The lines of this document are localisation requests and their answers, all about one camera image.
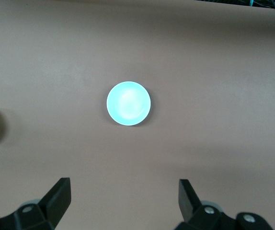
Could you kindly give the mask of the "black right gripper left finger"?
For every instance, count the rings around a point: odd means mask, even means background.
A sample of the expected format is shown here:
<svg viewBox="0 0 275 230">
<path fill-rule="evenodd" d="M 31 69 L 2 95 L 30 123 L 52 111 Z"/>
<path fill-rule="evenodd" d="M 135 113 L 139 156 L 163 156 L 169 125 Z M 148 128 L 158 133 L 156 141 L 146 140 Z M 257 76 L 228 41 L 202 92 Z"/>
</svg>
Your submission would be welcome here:
<svg viewBox="0 0 275 230">
<path fill-rule="evenodd" d="M 0 230 L 54 230 L 71 204 L 69 178 L 60 178 L 37 203 L 0 217 Z"/>
</svg>

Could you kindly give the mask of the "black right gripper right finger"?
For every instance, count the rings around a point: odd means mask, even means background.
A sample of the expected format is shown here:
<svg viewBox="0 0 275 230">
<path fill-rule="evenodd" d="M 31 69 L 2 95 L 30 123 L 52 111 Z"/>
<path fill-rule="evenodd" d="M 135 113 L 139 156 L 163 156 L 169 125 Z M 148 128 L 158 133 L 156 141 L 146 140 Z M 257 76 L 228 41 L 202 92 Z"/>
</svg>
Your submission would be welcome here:
<svg viewBox="0 0 275 230">
<path fill-rule="evenodd" d="M 241 212 L 236 218 L 227 216 L 212 203 L 200 201 L 189 180 L 179 180 L 178 204 L 183 217 L 177 230 L 271 230 L 261 216 Z"/>
</svg>

